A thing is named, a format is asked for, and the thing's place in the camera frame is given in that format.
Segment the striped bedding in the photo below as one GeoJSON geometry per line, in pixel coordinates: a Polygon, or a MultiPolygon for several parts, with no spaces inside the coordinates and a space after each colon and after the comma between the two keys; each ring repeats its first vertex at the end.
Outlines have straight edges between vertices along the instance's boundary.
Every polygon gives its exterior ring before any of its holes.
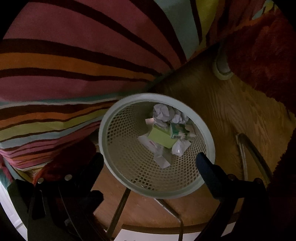
{"type": "Polygon", "coordinates": [[[239,2],[29,1],[0,42],[0,154],[21,171],[44,166],[118,99],[273,7],[239,2]]]}

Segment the wooden board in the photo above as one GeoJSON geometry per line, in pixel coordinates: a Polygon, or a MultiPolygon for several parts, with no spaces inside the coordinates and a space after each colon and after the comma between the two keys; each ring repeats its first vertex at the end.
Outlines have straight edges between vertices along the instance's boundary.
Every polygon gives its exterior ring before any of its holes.
{"type": "MultiPolygon", "coordinates": [[[[239,133],[245,133],[251,139],[274,171],[295,128],[294,117],[289,116],[283,104],[253,90],[237,76],[230,80],[217,79],[211,71],[215,55],[215,48],[208,49],[157,84],[152,91],[184,102],[201,116],[214,139],[215,163],[225,173],[242,178],[235,138],[239,133]]],[[[249,156],[247,164],[250,180],[262,178],[249,156]]],[[[95,211],[95,216],[108,226],[125,187],[104,167],[94,189],[100,190],[105,198],[95,211]]],[[[207,222],[219,204],[212,198],[206,185],[186,197],[167,202],[181,214],[186,226],[207,222]]],[[[241,203],[238,203],[235,211],[240,209],[241,203]]],[[[115,236],[122,224],[144,227],[178,226],[177,220],[153,199],[134,192],[129,196],[114,232],[115,236]]]]}

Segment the green box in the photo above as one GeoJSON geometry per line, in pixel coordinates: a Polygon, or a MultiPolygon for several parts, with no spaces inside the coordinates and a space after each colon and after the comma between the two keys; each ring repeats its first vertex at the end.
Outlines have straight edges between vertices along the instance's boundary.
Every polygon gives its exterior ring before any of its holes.
{"type": "Polygon", "coordinates": [[[177,141],[177,139],[171,139],[169,130],[164,130],[156,125],[153,125],[148,138],[166,148],[172,148],[177,141]]]}

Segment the metal rod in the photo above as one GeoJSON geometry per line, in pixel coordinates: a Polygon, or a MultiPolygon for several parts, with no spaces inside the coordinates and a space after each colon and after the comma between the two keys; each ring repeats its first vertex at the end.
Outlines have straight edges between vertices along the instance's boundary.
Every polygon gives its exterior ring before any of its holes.
{"type": "Polygon", "coordinates": [[[115,211],[115,214],[114,214],[114,216],[112,218],[111,224],[110,224],[109,228],[107,229],[107,236],[110,239],[112,238],[113,232],[114,232],[114,230],[116,228],[118,220],[119,220],[119,218],[121,216],[121,213],[122,213],[122,211],[124,209],[126,201],[128,200],[130,192],[131,192],[131,190],[129,188],[126,188],[126,190],[125,190],[125,192],[124,192],[124,194],[123,194],[123,196],[122,196],[122,198],[120,200],[120,203],[119,203],[119,205],[118,205],[118,207],[117,207],[117,209],[115,211]]]}
{"type": "MultiPolygon", "coordinates": [[[[272,172],[260,152],[254,146],[251,140],[243,133],[237,135],[237,143],[239,147],[243,144],[248,149],[268,185],[271,182],[272,172]]],[[[241,148],[239,149],[241,157],[245,158],[245,153],[241,152],[241,148]]]]}
{"type": "Polygon", "coordinates": [[[175,218],[178,219],[179,223],[180,223],[180,233],[179,233],[179,238],[178,241],[182,241],[183,240],[183,232],[184,232],[184,224],[183,221],[180,217],[180,215],[171,207],[169,206],[163,199],[154,199],[160,206],[162,206],[168,213],[170,213],[171,215],[173,215],[175,218]]]}

